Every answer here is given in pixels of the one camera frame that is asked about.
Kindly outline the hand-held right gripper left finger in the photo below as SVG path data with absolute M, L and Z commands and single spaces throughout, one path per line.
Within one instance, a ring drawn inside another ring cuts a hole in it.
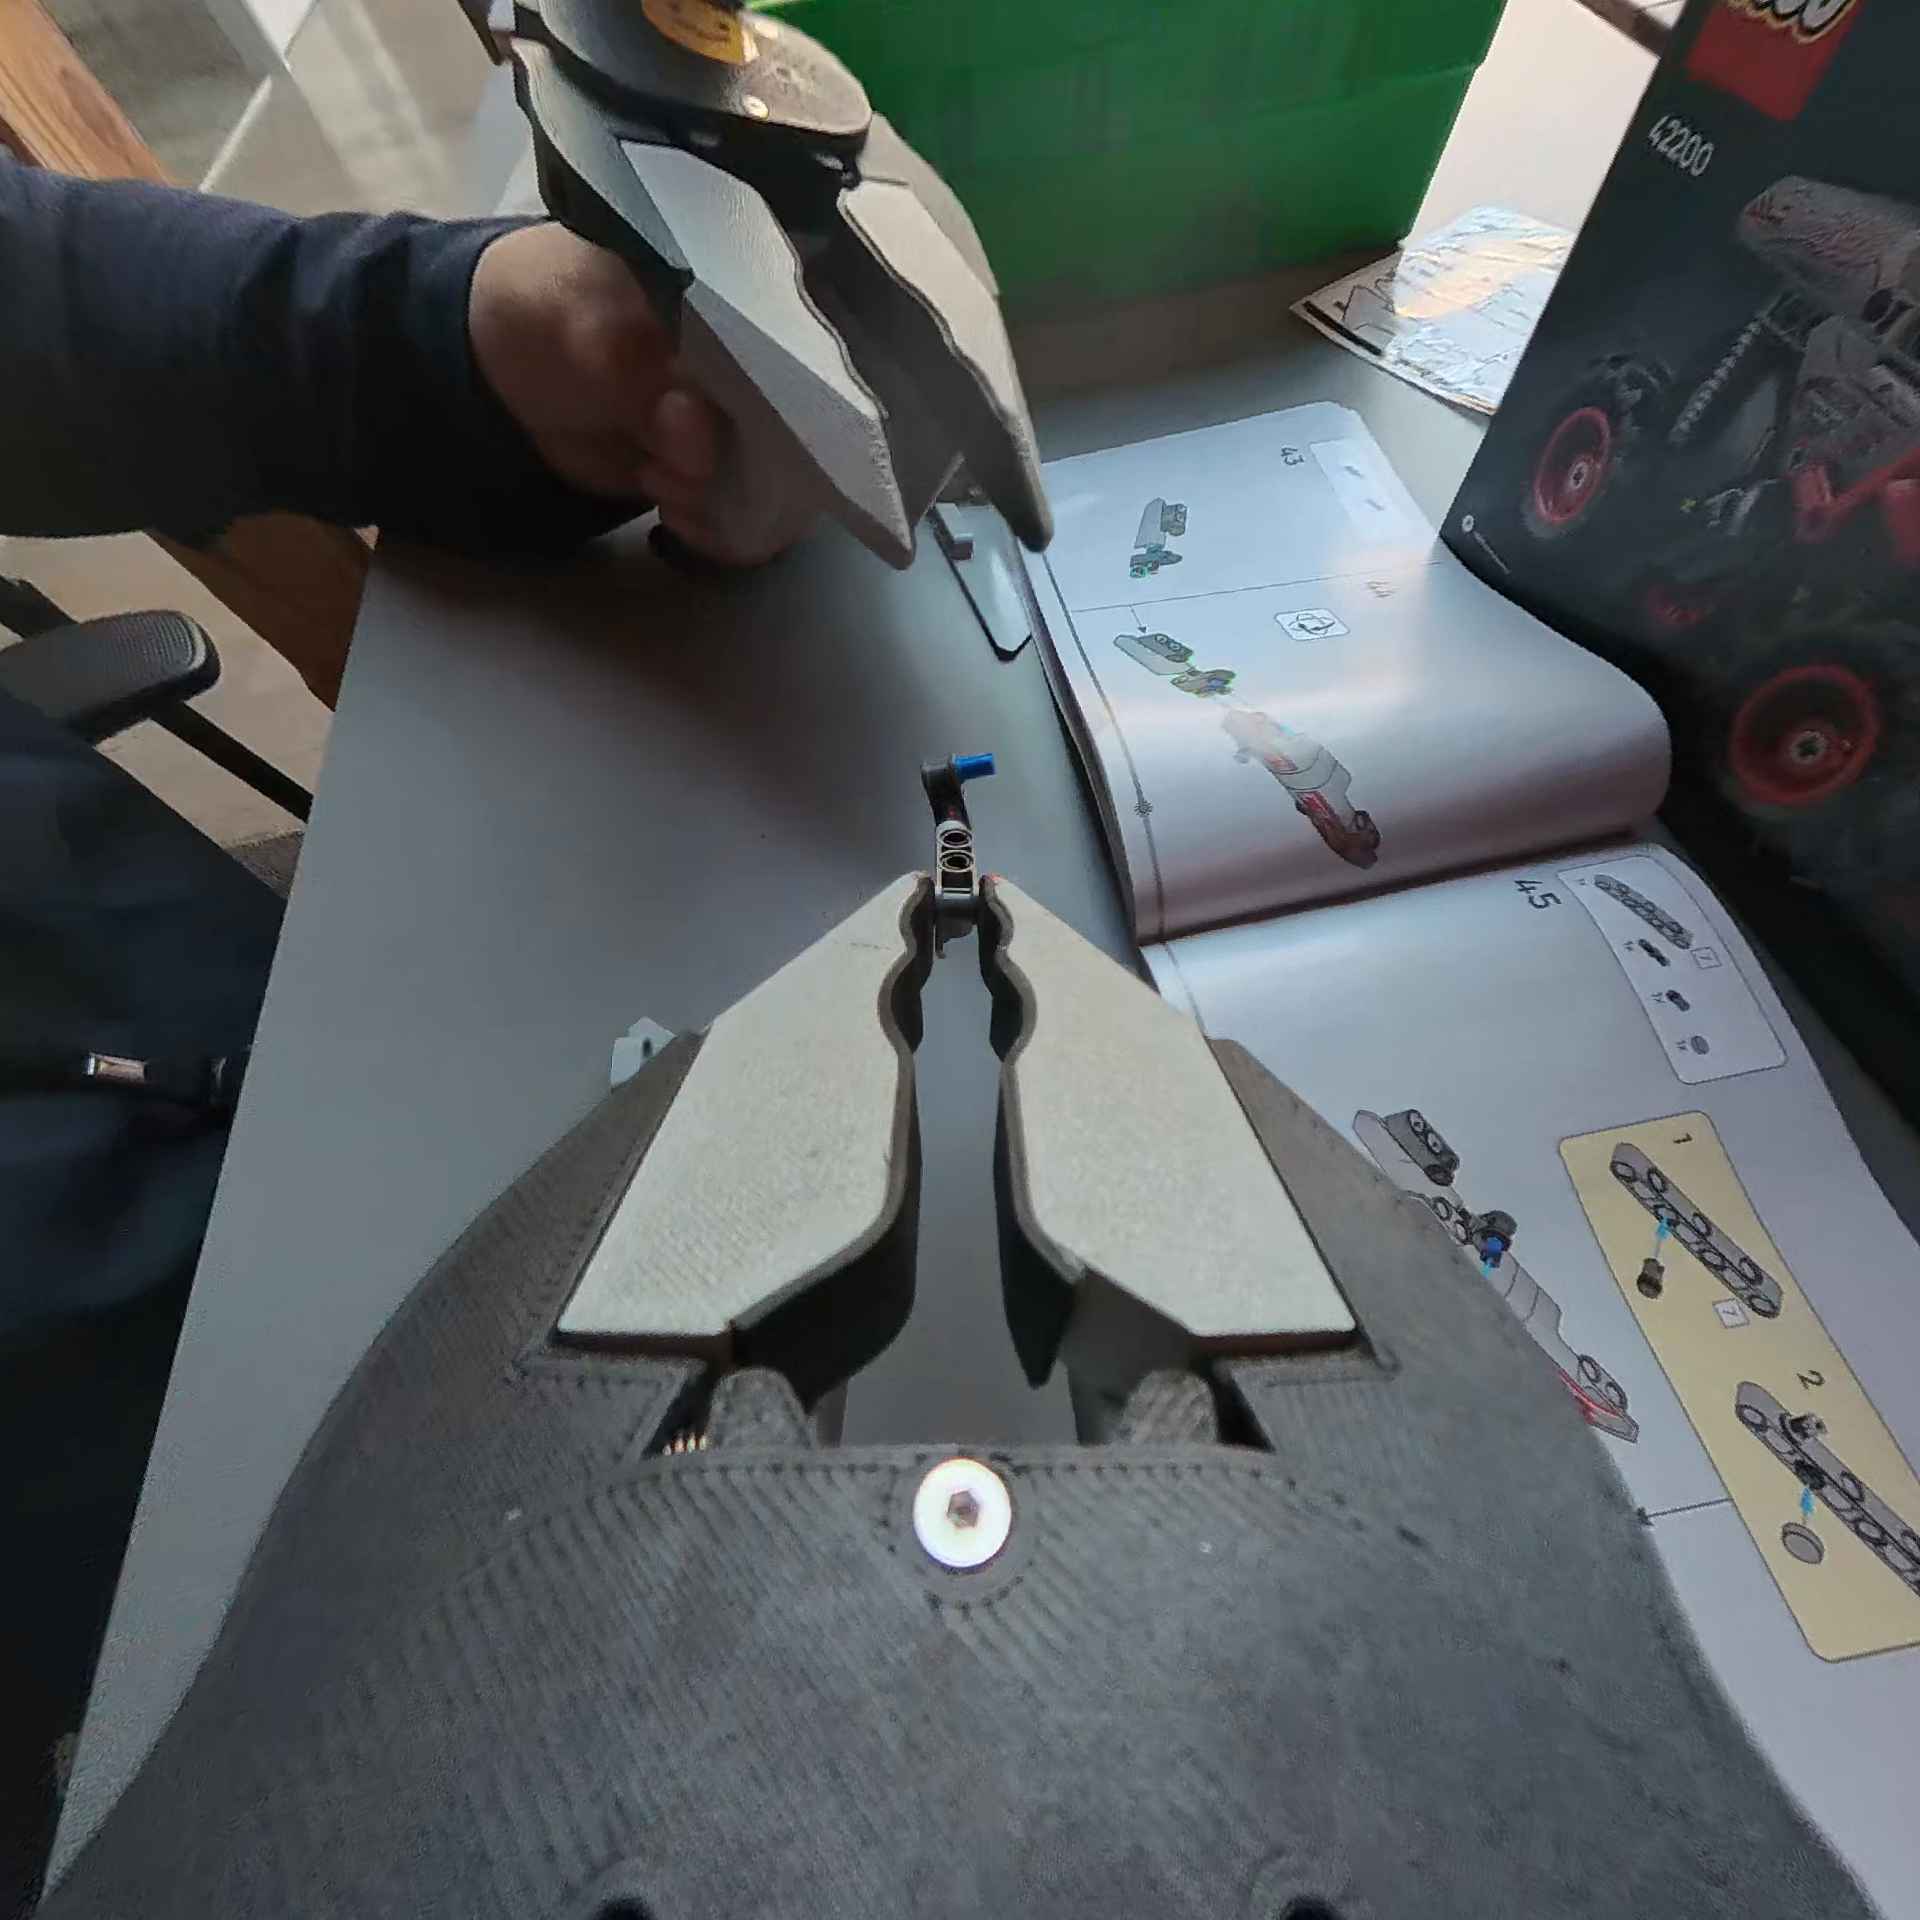
M 569 1351 L 771 1369 L 806 1407 L 907 1326 L 931 878 L 903 874 L 643 1072 L 653 1134 L 557 1313 Z

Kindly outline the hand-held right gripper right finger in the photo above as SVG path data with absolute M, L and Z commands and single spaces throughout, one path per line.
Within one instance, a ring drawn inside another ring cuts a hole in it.
M 1204 1029 L 1023 890 L 979 890 L 1003 1301 L 1027 1387 L 1345 1351 L 1360 1320 Z

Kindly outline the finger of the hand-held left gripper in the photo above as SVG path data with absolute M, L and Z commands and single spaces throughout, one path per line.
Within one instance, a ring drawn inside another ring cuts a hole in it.
M 1056 524 L 993 275 L 972 215 L 917 151 L 862 151 L 859 180 L 839 190 L 839 298 L 1039 556 Z
M 760 562 L 815 519 L 843 524 L 903 570 L 916 533 L 883 412 L 806 294 L 773 210 L 730 171 L 671 145 L 621 140 L 645 210 L 686 261 L 678 356 L 730 423 L 710 515 L 721 556 Z

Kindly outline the black lego piece blue pin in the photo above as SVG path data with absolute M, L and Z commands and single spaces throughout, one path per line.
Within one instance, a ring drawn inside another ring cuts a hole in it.
M 917 776 L 932 818 L 931 939 L 932 957 L 946 957 L 949 945 L 972 939 L 979 924 L 983 878 L 975 867 L 968 787 L 993 780 L 993 754 L 949 754 L 940 762 L 924 762 Z

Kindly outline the person's left forearm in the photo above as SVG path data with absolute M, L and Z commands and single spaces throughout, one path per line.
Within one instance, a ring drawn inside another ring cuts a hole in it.
M 553 474 L 476 366 L 471 283 L 520 227 L 3 155 L 3 537 L 204 544 L 292 514 L 534 556 L 635 519 Z

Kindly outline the grey lego panel piece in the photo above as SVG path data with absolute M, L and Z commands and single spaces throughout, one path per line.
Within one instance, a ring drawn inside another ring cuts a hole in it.
M 1032 640 L 1022 548 L 989 504 L 932 501 L 925 528 L 965 592 L 998 661 L 1016 661 Z

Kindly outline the lego instruction booklet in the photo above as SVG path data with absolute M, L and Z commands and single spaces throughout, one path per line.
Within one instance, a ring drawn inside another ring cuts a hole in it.
M 1039 640 L 1156 990 L 1452 1237 L 1704 1652 L 1916 1918 L 1916 1226 L 1712 886 L 1671 732 L 1337 401 L 1050 461 Z

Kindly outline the lego sticker sheet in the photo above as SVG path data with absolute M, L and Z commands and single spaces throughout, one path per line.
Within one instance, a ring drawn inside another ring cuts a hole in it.
M 1491 417 L 1572 247 L 1572 227 L 1478 204 L 1293 301 L 1292 315 L 1369 369 Z

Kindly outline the black lego set box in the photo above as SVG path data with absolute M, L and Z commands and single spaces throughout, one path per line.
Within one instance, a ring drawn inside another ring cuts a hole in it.
M 1661 819 L 1916 1119 L 1916 4 L 1685 4 L 1446 544 L 1628 672 Z

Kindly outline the person's left hand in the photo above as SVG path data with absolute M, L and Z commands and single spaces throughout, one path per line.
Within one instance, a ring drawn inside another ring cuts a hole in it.
M 553 479 L 605 501 L 645 499 L 669 356 L 639 277 L 610 251 L 557 224 L 500 232 L 471 277 L 468 343 Z

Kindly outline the green plastic bin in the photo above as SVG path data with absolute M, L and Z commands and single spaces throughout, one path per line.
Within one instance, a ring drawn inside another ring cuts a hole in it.
M 1504 4 L 764 4 L 955 190 L 1003 304 L 1385 251 Z

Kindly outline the wooden cabinet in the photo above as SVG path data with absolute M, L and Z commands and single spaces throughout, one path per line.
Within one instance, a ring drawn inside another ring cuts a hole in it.
M 3 151 L 69 180 L 171 183 L 47 4 L 3 4 Z

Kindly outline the person's dark clothed body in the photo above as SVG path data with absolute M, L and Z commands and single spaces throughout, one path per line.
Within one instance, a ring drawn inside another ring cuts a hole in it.
M 47 1876 L 282 919 L 3 700 L 3 1918 Z

